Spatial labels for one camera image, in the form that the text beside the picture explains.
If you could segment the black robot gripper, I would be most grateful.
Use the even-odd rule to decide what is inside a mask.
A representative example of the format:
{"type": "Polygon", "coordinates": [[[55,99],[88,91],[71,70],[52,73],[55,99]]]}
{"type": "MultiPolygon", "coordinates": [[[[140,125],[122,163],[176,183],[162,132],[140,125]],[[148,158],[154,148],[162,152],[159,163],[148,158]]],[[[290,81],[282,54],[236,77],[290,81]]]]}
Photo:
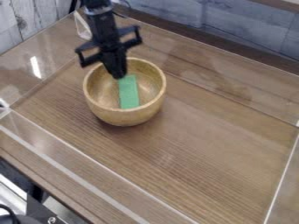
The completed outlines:
{"type": "Polygon", "coordinates": [[[75,49],[83,67],[100,61],[112,77],[127,75],[127,50],[143,43],[140,27],[118,27],[111,0],[83,0],[91,41],[75,49]]]}

